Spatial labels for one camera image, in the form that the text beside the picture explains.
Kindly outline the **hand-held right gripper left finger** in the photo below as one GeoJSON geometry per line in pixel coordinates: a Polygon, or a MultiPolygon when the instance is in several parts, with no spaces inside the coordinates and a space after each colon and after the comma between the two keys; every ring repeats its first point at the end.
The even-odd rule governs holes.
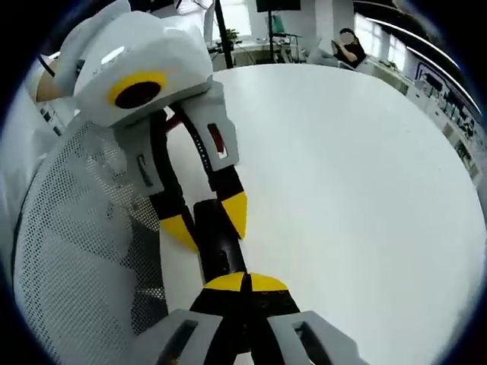
{"type": "Polygon", "coordinates": [[[136,364],[233,364],[250,352],[244,305],[250,275],[207,283],[189,309],[176,309],[135,340],[136,364]]]}

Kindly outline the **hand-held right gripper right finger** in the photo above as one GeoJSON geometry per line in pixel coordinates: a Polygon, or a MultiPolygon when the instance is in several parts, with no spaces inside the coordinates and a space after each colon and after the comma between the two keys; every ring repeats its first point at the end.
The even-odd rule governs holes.
{"type": "Polygon", "coordinates": [[[255,364],[365,364],[356,342],[312,310],[301,311],[280,280],[243,277],[255,364]]]}

